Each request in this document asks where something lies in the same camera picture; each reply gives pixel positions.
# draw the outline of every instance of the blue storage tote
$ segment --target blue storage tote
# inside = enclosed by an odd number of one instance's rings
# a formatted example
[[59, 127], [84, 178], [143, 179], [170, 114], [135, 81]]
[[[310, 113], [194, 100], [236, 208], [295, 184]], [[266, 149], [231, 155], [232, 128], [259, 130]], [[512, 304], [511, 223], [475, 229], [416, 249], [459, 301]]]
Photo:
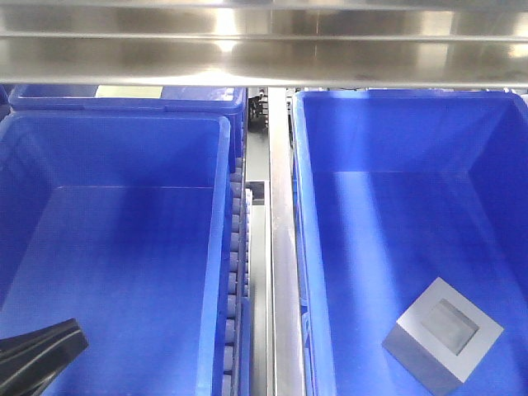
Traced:
[[6, 86], [0, 86], [0, 120], [7, 116], [11, 111], [9, 100], [7, 98]]
[[219, 395], [231, 190], [216, 115], [18, 111], [0, 124], [0, 338], [76, 318], [45, 395]]
[[505, 329], [453, 395], [528, 394], [526, 104], [303, 92], [294, 125], [313, 394], [429, 395], [382, 341], [438, 276]]
[[207, 112], [226, 116], [232, 128], [232, 153], [243, 155], [245, 88], [164, 87], [159, 99], [95, 97], [97, 85], [17, 85], [9, 96], [14, 110], [149, 110]]

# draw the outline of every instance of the stainless steel rail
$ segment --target stainless steel rail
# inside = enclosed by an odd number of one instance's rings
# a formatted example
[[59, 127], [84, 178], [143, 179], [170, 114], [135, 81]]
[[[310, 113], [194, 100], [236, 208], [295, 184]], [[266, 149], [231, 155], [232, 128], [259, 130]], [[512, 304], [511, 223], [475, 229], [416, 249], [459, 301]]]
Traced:
[[0, 80], [528, 87], [528, 2], [0, 0]]
[[271, 296], [275, 396], [305, 396], [286, 90], [269, 88]]

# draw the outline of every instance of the black plastic piece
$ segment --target black plastic piece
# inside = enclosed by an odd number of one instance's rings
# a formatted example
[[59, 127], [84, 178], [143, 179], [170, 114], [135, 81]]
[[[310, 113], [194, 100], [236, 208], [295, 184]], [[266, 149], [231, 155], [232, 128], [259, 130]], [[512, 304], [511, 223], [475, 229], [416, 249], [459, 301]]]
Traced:
[[87, 346], [75, 319], [0, 340], [0, 395], [42, 394]]

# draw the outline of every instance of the bin floor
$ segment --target bin floor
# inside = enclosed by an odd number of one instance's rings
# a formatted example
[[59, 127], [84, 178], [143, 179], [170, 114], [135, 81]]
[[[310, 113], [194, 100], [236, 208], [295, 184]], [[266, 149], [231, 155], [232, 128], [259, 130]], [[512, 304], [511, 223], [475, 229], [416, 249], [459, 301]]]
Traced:
[[466, 173], [313, 183], [339, 395], [430, 395], [381, 343], [438, 276], [505, 328], [453, 395], [528, 394], [526, 299]]
[[188, 395], [210, 237], [208, 188], [54, 191], [0, 337], [76, 318], [90, 346], [45, 395]]

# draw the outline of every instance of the square metal part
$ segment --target square metal part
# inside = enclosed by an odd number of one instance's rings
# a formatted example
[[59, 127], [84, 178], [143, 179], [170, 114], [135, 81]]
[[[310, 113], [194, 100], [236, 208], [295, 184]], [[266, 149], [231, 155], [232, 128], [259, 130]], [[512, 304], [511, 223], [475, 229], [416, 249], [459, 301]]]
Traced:
[[398, 319], [383, 346], [435, 396], [463, 384], [503, 328], [441, 278]]

